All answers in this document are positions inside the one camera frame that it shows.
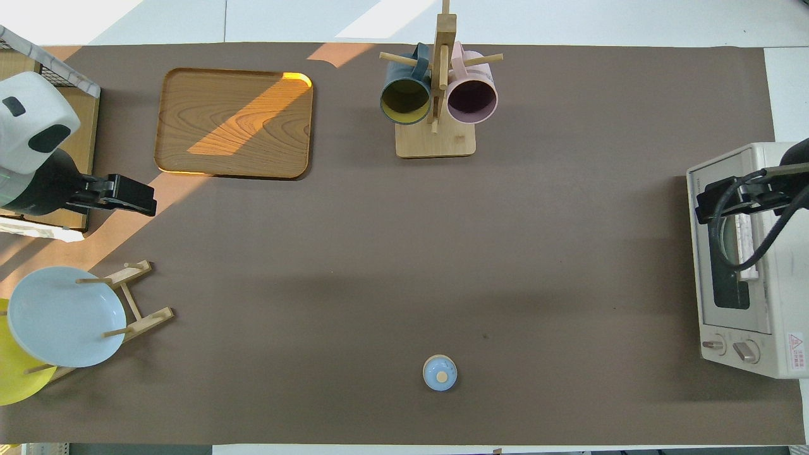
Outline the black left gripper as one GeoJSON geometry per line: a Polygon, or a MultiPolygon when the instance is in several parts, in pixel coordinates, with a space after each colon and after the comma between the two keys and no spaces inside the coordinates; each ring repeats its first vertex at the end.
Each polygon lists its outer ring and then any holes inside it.
{"type": "Polygon", "coordinates": [[[67,179],[67,187],[69,195],[64,203],[66,210],[121,209],[148,217],[156,215],[154,189],[121,174],[109,174],[106,178],[79,174],[77,178],[67,179]],[[117,202],[109,199],[114,190],[117,202]]]}

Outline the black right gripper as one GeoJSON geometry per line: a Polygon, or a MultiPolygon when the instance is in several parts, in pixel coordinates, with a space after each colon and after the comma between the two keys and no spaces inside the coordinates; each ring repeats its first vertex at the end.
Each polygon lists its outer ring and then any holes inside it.
{"type": "Polygon", "coordinates": [[[753,173],[753,178],[748,182],[748,193],[742,185],[730,193],[723,205],[720,204],[722,197],[739,178],[731,176],[705,185],[705,189],[696,196],[697,222],[708,224],[718,207],[720,216],[741,213],[749,207],[755,210],[785,207],[794,199],[793,179],[789,177],[792,173],[792,166],[763,167],[753,173]]]}

